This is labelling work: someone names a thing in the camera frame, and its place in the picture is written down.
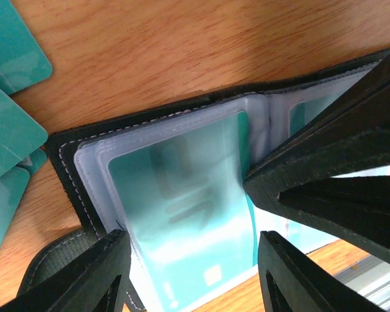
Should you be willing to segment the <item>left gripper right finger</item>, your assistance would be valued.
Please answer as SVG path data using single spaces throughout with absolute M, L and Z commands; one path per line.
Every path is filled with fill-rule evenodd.
M 275 231 L 260 233 L 259 280 L 266 311 L 381 311 Z

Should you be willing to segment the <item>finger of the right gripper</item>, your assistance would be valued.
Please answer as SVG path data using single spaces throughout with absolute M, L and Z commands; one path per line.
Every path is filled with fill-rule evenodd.
M 244 180 L 260 209 L 343 239 L 390 264 L 390 54 Z

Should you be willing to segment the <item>black leather card holder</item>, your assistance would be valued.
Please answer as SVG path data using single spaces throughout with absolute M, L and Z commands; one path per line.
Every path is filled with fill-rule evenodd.
M 51 135 L 81 221 L 3 311 L 191 311 L 259 274 L 267 311 L 377 311 L 255 211 L 390 264 L 390 49 Z

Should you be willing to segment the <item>teal VIP card bottom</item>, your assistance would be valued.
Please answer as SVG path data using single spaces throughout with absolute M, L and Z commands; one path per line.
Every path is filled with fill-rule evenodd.
M 303 101 L 295 105 L 289 112 L 289 134 L 293 136 L 311 120 L 318 116 L 326 107 L 331 105 L 329 97 L 321 97 Z

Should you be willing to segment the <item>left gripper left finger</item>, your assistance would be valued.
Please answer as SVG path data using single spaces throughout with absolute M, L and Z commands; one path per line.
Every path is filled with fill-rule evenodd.
M 0 311 L 122 311 L 130 267 L 129 234 L 115 229 Z

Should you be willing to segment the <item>teal vip card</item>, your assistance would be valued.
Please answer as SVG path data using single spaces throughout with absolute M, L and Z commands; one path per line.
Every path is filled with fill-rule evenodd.
M 110 160 L 114 202 L 155 291 L 182 311 L 257 262 L 244 111 Z
M 303 101 L 295 105 L 289 112 L 289 134 L 293 136 L 311 120 L 318 116 L 326 107 L 331 105 L 329 97 L 321 97 Z

